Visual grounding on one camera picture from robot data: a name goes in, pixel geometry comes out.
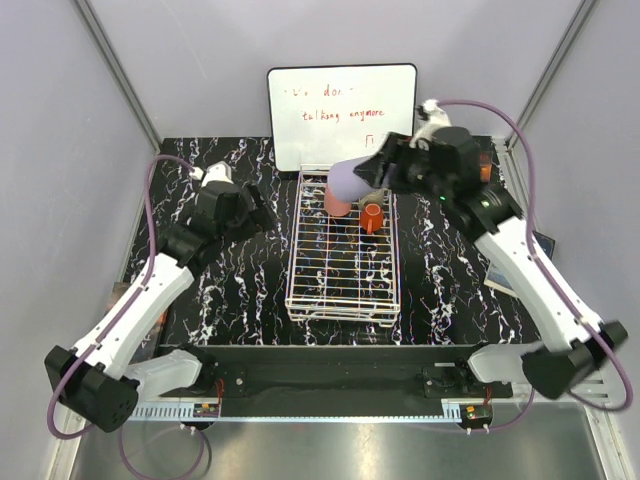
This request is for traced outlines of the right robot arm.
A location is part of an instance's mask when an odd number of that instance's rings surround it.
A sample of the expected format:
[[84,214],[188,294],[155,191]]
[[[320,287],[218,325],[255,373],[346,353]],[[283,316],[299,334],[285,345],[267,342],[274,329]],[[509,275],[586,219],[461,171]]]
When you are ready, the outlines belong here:
[[540,335],[537,344],[486,345],[454,371],[454,384],[476,396],[493,382],[526,382],[556,400],[599,370],[627,339],[580,300],[527,229],[515,199],[481,175],[480,149],[468,130],[443,127],[415,142],[391,133],[353,172],[372,188],[440,201],[449,224],[506,277]]

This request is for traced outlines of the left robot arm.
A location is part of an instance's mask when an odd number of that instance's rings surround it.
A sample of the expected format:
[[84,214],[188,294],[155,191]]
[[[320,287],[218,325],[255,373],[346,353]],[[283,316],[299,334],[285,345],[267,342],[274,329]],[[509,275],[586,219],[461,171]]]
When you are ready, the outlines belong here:
[[204,184],[190,218],[151,239],[143,271],[103,320],[72,348],[55,346],[47,354],[50,403],[110,433],[140,402],[177,389],[208,394],[216,382],[215,359],[197,347],[183,345],[141,363],[132,358],[161,314],[225,248],[273,227],[274,213],[255,183]]

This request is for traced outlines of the white wire dish rack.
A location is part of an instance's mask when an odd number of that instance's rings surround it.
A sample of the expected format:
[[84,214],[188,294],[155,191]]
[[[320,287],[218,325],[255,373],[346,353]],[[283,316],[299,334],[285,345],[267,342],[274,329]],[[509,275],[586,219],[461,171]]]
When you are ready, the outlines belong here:
[[368,233],[360,205],[344,217],[324,209],[325,171],[299,175],[285,306],[294,322],[350,321],[393,326],[400,316],[401,280],[396,198],[382,190],[383,224]]

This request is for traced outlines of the purple plastic cup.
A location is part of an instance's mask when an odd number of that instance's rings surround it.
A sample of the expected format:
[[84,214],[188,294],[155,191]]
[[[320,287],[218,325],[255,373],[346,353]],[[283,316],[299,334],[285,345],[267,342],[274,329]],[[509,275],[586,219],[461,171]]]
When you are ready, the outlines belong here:
[[327,175],[327,187],[340,202],[353,203],[370,194],[374,189],[354,173],[354,169],[368,157],[345,160],[334,164]]

